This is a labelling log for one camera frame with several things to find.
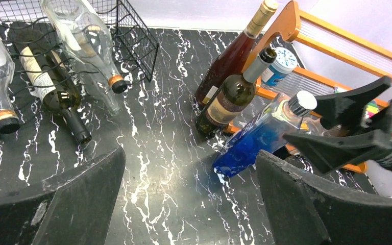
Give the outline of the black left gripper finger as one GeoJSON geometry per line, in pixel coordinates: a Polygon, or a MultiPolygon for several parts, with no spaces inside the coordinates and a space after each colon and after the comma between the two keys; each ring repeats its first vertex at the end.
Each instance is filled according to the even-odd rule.
{"type": "Polygon", "coordinates": [[[0,244],[104,244],[125,164],[117,148],[0,197],[0,244]]]}

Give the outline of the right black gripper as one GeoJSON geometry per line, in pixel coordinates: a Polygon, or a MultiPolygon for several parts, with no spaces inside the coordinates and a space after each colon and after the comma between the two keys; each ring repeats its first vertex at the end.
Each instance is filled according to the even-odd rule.
{"type": "MultiPolygon", "coordinates": [[[[383,76],[345,92],[319,95],[313,112],[325,129],[359,125],[365,107],[389,89],[383,76]]],[[[392,99],[364,134],[323,137],[285,133],[322,173],[373,160],[392,172],[392,99]]],[[[341,186],[261,150],[256,174],[275,244],[392,244],[392,199],[341,186]]]]}

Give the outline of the green bottle silver cap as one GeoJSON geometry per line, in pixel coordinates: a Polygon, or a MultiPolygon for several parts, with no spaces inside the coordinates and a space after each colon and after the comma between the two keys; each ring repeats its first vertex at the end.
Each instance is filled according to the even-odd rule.
{"type": "Polygon", "coordinates": [[[253,100],[258,77],[275,61],[276,51],[265,47],[241,74],[228,76],[196,119],[196,130],[213,137],[235,119],[253,100]]]}

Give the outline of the dark red wine bottle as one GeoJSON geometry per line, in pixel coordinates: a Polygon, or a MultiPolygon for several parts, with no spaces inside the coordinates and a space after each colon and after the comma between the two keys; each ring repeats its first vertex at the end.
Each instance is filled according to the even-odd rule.
{"type": "Polygon", "coordinates": [[[214,60],[194,95],[200,108],[209,102],[225,78],[241,72],[256,38],[277,9],[277,1],[264,0],[244,30],[214,60]]]}

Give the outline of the dark green labelled wine bottle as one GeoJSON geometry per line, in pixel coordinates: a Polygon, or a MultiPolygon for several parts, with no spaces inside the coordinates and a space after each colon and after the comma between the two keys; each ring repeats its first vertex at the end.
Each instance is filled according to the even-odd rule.
{"type": "Polygon", "coordinates": [[[77,112],[81,95],[52,44],[34,29],[16,31],[13,42],[46,110],[63,118],[79,145],[88,143],[92,136],[77,112]]]}

